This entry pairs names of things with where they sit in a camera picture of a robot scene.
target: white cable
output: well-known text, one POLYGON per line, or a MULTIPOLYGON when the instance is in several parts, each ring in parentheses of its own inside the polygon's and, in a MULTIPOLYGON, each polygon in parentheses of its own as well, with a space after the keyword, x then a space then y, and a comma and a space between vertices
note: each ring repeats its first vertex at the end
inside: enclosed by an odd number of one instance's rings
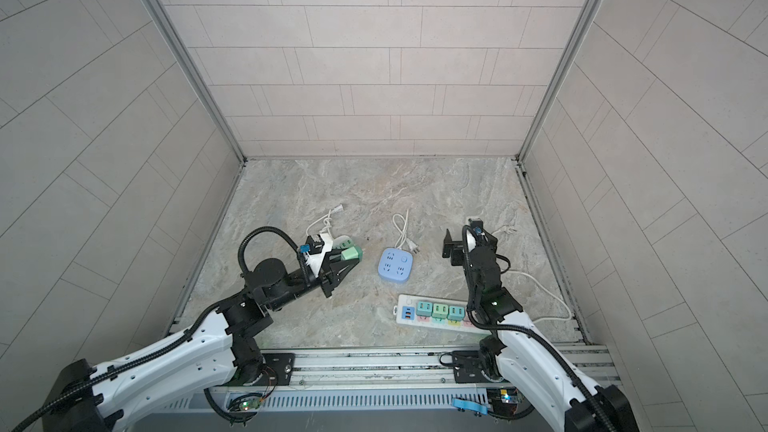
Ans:
POLYGON ((573 312, 571 311, 571 308, 563 301, 563 299, 561 299, 557 295, 555 295, 552 292, 550 292, 545 286, 542 285, 541 282, 536 280, 536 277, 534 277, 533 275, 528 274, 526 272, 513 271, 513 270, 506 271, 506 273, 507 274, 520 274, 520 275, 524 275, 525 277, 530 278, 533 282, 536 282, 536 285, 541 287, 544 292, 546 292, 547 294, 551 295, 554 300, 560 302, 560 304, 562 304, 562 306, 565 307, 565 310, 568 311, 568 316, 567 317, 540 317, 540 318, 537 318, 536 320, 533 321, 534 324, 536 322, 539 322, 539 321, 562 321, 562 322, 567 322, 567 321, 571 320, 571 317, 573 316, 573 312))
POLYGON ((324 216, 318 218, 317 220, 312 222, 306 228, 306 234, 309 235, 310 234, 310 229, 312 228, 312 226, 314 226, 315 224, 317 224, 318 222, 320 222, 322 220, 322 223, 325 225, 325 227, 323 227, 318 233, 319 234, 328 234, 331 237, 333 237, 333 234, 331 234, 331 214, 335 214, 335 213, 340 212, 342 210, 344 210, 344 206, 342 206, 341 204, 339 204, 338 206, 330 209, 327 214, 325 214, 324 216))
POLYGON ((402 214, 395 214, 392 216, 392 224, 395 226, 398 232, 400 232, 400 236, 397 239, 397 242, 395 242, 395 248, 399 248, 402 250, 402 246, 405 244, 408 244, 408 249, 411 251, 411 254, 418 254, 418 245, 408 238, 408 213, 410 212, 410 209, 406 210, 406 216, 403 217, 402 214), (395 221, 396 218, 399 218, 402 220, 402 228, 397 225, 397 222, 395 221))

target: black cable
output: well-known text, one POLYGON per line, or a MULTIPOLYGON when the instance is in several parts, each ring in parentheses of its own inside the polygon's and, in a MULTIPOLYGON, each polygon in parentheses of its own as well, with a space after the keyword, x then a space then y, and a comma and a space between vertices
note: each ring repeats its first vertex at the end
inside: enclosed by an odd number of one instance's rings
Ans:
POLYGON ((502 420, 519 420, 523 417, 530 415, 531 412, 533 412, 534 410, 536 409, 533 407, 533 404, 531 404, 523 412, 518 412, 516 414, 502 415, 502 414, 496 414, 494 412, 489 411, 488 415, 490 415, 493 418, 502 419, 502 420))
POLYGON ((203 390, 203 393, 205 394, 205 399, 208 402, 208 405, 210 408, 214 409, 214 412, 216 412, 216 415, 219 417, 225 419, 227 422, 232 424, 244 424, 248 420, 251 420, 254 418, 254 416, 257 414, 257 412, 243 414, 243 415, 232 415, 228 412, 226 412, 224 409, 219 407, 219 405, 216 403, 213 397, 210 395, 210 389, 203 390))
POLYGON ((243 272, 243 276, 245 276, 245 274, 250 272, 248 270, 248 265, 245 264, 245 247, 248 245, 248 242, 250 242, 251 239, 253 239, 255 236, 263 232, 272 232, 273 234, 277 234, 281 236, 283 240, 288 243, 288 245, 296 253, 296 260, 299 261, 299 269, 301 269, 301 275, 304 278, 304 285, 309 287, 310 286, 310 270, 306 266, 306 260, 304 259, 304 254, 300 252, 299 246, 296 245, 296 243, 288 234, 284 233, 279 228, 272 227, 272 226, 259 227, 249 232, 248 235, 245 236, 242 243, 240 244, 240 248, 237 249, 237 263, 240 265, 240 270, 243 272))
POLYGON ((568 364, 568 362, 563 358, 563 356, 560 354, 560 352, 552 346, 552 344, 547 341, 547 339, 543 338, 541 335, 537 334, 535 331, 522 327, 520 325, 512 325, 512 324, 481 324, 475 319, 475 316, 472 312, 475 311, 475 295, 480 294, 482 291, 477 290, 477 286, 475 285, 475 281, 472 280, 471 274, 469 273, 469 244, 467 243, 467 234, 466 231, 469 231, 473 237, 476 238, 475 233, 472 231, 472 229, 469 226, 464 226, 462 228, 462 252, 464 252, 464 275, 467 279, 467 289, 469 291, 469 297, 467 300, 467 317, 469 317, 469 321, 472 322, 472 325, 474 325, 476 328, 484 330, 484 331, 515 331, 520 332, 522 334, 526 334, 533 340, 539 342, 539 344, 549 352, 549 354, 558 362, 558 365, 563 369, 563 371, 566 373, 568 378, 571 379, 571 382, 573 385, 581 392, 581 394, 585 397, 587 403, 589 404, 590 408, 594 411, 594 414, 598 417, 598 421, 602 423, 603 426, 605 426, 606 430, 608 432, 617 432, 616 427, 614 427, 613 423, 610 422, 610 419, 608 418, 608 415, 605 413, 605 410, 603 410, 602 406, 598 402, 597 399, 594 398, 594 396, 590 393, 589 389, 587 389, 587 386, 584 385, 584 382, 581 381, 580 377, 576 375, 576 372, 571 368, 571 366, 568 364))
POLYGON ((62 395, 59 395, 57 398, 51 400, 47 404, 44 404, 41 408, 37 409, 35 412, 32 412, 29 415, 29 417, 25 418, 19 423, 19 425, 14 427, 12 432, 22 432, 22 430, 32 425, 37 419, 46 415, 48 412, 50 412, 54 408, 61 405, 63 402, 73 398, 78 398, 82 392, 92 388, 96 384, 100 384, 101 382, 104 382, 107 379, 116 378, 126 370, 130 370, 132 368, 138 367, 139 365, 146 364, 147 362, 155 360, 160 356, 166 355, 168 352, 170 352, 171 350, 174 350, 176 347, 187 343, 188 341, 191 340, 192 334, 194 334, 194 332, 197 331, 198 327, 203 323, 203 321, 205 320, 205 318, 208 316, 210 312, 215 310, 222 303, 229 301, 232 298, 235 298, 239 294, 240 293, 237 292, 235 295, 231 295, 227 298, 223 298, 220 301, 212 303, 211 305, 206 307, 206 309, 197 317, 197 320, 186 331, 184 331, 181 337, 171 342, 170 344, 166 345, 162 349, 156 350, 155 352, 152 352, 151 354, 145 355, 143 357, 139 357, 138 359, 127 362, 126 364, 122 364, 112 370, 108 370, 103 374, 97 375, 92 379, 86 380, 82 384, 75 386, 74 388, 69 389, 66 392, 62 393, 62 395))
POLYGON ((507 267, 506 267, 506 269, 504 269, 504 270, 502 271, 502 273, 504 273, 504 272, 506 272, 507 270, 509 270, 510 268, 512 268, 512 262, 511 262, 511 261, 510 261, 508 258, 506 258, 504 255, 499 255, 499 254, 496 254, 496 258, 500 258, 501 260, 503 260, 504 262, 506 262, 506 263, 507 263, 507 267))

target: power strip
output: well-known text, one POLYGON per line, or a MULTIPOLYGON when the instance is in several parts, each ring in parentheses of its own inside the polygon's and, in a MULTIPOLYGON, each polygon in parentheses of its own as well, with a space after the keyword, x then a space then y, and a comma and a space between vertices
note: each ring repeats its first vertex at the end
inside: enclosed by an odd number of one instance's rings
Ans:
MULTIPOLYGON (((450 321, 446 318, 438 318, 431 315, 428 317, 425 315, 419 315, 417 313, 419 302, 430 304, 428 308, 430 314, 437 313, 433 311, 433 309, 436 308, 435 305, 445 305, 448 309, 460 308, 461 310, 464 310, 464 307, 467 305, 466 302, 452 301, 446 298, 433 298, 423 297, 421 295, 400 294, 397 298, 397 305, 392 311, 395 315, 395 320, 397 323, 400 325, 411 325, 416 327, 441 328, 447 331, 455 332, 471 332, 473 334, 483 335, 491 334, 490 331, 483 331, 472 325, 472 322, 466 318, 466 313, 464 314, 464 319, 461 321, 450 321)), ((426 311, 426 308, 422 308, 422 313, 425 313, 424 311, 426 311)))

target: blue clip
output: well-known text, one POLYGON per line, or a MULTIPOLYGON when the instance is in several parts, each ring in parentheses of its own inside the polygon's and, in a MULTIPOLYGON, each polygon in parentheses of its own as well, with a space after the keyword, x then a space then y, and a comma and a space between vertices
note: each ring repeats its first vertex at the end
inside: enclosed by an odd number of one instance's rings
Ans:
POLYGON ((459 410, 471 410, 476 414, 488 415, 488 406, 470 400, 453 399, 453 407, 459 410))

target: white power strip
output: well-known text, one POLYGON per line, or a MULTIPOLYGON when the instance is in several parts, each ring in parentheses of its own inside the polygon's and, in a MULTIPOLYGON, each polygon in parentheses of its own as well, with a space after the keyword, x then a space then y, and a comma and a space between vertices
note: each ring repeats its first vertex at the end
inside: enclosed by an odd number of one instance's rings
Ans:
POLYGON ((455 332, 471 332, 473 334, 490 335, 490 331, 483 331, 472 325, 472 322, 466 318, 466 314, 463 321, 449 321, 447 319, 435 318, 435 317, 423 317, 417 315, 416 309, 419 302, 430 302, 432 304, 444 304, 449 307, 456 306, 464 309, 467 306, 466 302, 452 301, 446 298, 433 298, 423 297, 421 295, 408 295, 400 294, 397 299, 397 305, 392 311, 395 315, 395 320, 400 325, 411 325, 415 327, 428 327, 428 328, 442 328, 447 331, 455 332), (404 318, 402 312, 405 307, 413 308, 413 313, 410 314, 412 318, 404 318))

